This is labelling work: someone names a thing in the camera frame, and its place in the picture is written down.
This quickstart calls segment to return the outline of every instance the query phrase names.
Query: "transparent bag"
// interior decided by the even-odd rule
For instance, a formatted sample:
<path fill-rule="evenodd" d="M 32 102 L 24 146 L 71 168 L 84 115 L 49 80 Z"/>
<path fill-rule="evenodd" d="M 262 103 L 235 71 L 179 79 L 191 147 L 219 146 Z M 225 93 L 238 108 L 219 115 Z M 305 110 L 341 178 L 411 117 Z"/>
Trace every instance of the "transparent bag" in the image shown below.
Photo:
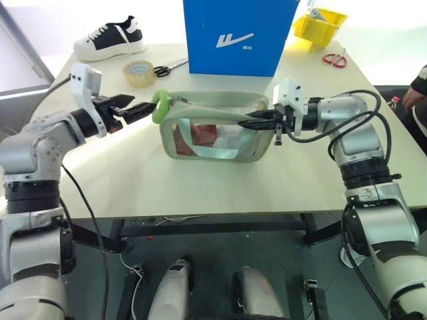
<path fill-rule="evenodd" d="M 160 124 L 166 153 L 174 159 L 222 159 L 251 162 L 266 152 L 272 131 L 238 125 L 246 114 L 268 108 L 268 98 L 242 92 L 155 94 L 153 120 Z"/>

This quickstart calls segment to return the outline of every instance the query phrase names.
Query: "bottle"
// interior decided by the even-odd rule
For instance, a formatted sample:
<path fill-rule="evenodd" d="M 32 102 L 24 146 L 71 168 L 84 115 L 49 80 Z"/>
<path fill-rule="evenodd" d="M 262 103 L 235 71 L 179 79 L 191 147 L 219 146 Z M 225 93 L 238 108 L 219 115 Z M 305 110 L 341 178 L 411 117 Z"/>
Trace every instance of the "bottle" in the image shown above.
<path fill-rule="evenodd" d="M 400 98 L 399 97 L 393 97 L 389 102 L 387 102 L 387 105 L 393 110 L 393 112 L 396 113 L 396 108 L 398 107 L 398 102 Z"/>

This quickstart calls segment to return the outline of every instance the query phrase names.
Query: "white wall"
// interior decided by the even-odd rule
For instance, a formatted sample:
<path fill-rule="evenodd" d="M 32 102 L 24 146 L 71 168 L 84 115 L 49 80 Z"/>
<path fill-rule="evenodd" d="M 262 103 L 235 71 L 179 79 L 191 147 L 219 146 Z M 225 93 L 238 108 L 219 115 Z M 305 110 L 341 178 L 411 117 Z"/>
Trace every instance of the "white wall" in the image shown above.
<path fill-rule="evenodd" d="M 76 38 L 103 23 L 123 21 L 128 14 L 139 19 L 148 43 L 185 42 L 182 0 L 3 0 L 3 4 L 54 75 Z M 300 1 L 296 17 L 306 4 L 307 0 Z M 373 84 L 409 84 L 427 64 L 426 0 L 318 0 L 317 6 L 349 15 L 336 39 Z"/>

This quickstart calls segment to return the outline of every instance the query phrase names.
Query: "blue box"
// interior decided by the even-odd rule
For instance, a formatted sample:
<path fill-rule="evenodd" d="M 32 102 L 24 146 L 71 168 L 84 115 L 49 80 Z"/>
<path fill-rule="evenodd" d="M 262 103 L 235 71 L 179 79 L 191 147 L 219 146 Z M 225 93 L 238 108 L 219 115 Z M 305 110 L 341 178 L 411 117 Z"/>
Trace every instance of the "blue box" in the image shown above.
<path fill-rule="evenodd" d="M 189 72 L 272 77 L 298 0 L 183 0 Z"/>

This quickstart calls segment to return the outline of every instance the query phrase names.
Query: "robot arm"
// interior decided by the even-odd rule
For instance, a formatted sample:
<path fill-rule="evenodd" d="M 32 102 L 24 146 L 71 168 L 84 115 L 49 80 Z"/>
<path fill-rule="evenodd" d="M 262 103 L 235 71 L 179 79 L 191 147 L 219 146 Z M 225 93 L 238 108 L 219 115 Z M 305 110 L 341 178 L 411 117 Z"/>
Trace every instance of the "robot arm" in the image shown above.
<path fill-rule="evenodd" d="M 275 130 L 276 145 L 281 145 L 280 135 L 289 135 L 290 131 L 298 135 L 300 131 L 315 130 L 334 140 L 367 117 L 349 120 L 367 110 L 365 101 L 357 95 L 311 98 L 306 105 L 303 96 L 302 88 L 287 78 L 274 89 L 276 109 L 250 113 L 257 119 L 240 125 Z M 427 257 L 418 251 L 418 228 L 399 185 L 393 182 L 396 176 L 390 175 L 375 129 L 367 122 L 340 137 L 332 150 L 351 208 L 343 216 L 344 227 L 353 249 L 371 256 L 388 301 L 388 318 L 425 319 Z"/>
<path fill-rule="evenodd" d="M 104 137 L 149 115 L 153 103 L 123 109 L 132 96 L 98 96 L 100 72 L 77 63 L 71 92 L 80 109 L 38 118 L 0 144 L 7 215 L 1 222 L 1 270 L 10 284 L 0 291 L 1 319 L 67 318 L 62 275 L 75 266 L 70 226 L 59 206 L 65 154 L 86 138 Z"/>

